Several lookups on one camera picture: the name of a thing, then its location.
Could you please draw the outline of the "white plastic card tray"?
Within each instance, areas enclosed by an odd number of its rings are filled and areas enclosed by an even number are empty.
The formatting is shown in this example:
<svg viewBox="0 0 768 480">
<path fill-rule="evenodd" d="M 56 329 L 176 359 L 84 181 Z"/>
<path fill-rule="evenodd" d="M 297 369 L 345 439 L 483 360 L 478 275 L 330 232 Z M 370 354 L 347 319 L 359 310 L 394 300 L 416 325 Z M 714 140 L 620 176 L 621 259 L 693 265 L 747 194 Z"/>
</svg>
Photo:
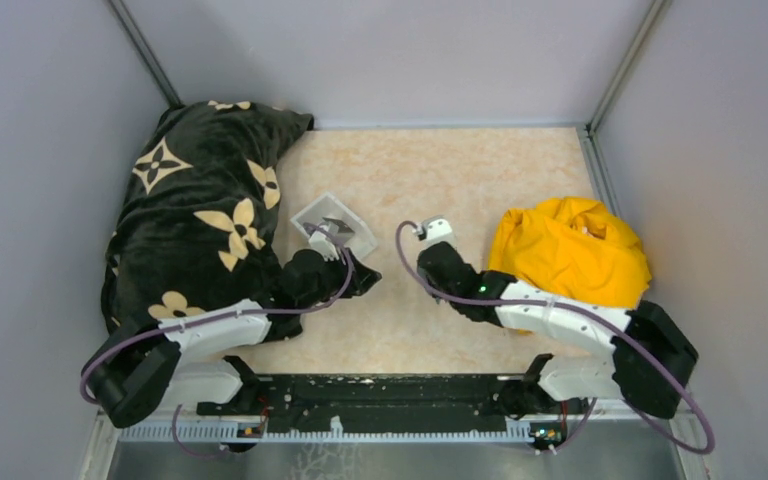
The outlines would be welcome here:
<svg viewBox="0 0 768 480">
<path fill-rule="evenodd" d="M 308 246 L 326 260 L 339 260 L 339 246 L 362 260 L 378 247 L 367 223 L 332 193 L 320 195 L 290 219 Z"/>
</svg>

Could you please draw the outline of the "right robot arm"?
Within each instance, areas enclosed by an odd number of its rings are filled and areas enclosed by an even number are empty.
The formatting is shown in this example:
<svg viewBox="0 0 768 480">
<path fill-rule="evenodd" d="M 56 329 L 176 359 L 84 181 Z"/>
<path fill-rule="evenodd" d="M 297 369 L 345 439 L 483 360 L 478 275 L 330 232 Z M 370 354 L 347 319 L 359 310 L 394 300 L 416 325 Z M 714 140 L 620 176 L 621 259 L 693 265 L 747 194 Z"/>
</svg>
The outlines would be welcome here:
<svg viewBox="0 0 768 480">
<path fill-rule="evenodd" d="M 541 354 L 523 398 L 536 412 L 574 398 L 623 400 L 660 419 L 675 416 L 699 354 L 668 313 L 643 300 L 634 308 L 572 300 L 494 270 L 476 271 L 453 246 L 423 249 L 419 275 L 458 313 L 478 323 L 525 330 L 585 350 Z"/>
</svg>

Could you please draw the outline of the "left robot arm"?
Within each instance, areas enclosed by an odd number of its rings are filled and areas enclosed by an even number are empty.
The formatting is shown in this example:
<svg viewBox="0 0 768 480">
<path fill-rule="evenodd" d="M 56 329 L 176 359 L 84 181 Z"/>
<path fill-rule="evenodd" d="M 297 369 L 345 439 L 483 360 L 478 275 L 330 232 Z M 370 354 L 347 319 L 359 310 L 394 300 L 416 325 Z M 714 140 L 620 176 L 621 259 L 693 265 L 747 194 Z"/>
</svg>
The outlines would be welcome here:
<svg viewBox="0 0 768 480">
<path fill-rule="evenodd" d="M 303 315 L 362 296 L 381 278 L 349 250 L 335 260 L 299 250 L 276 282 L 231 306 L 124 323 L 83 367 L 80 392 L 117 428 L 170 408 L 203 416 L 258 414 L 267 404 L 266 388 L 227 350 L 298 336 Z"/>
</svg>

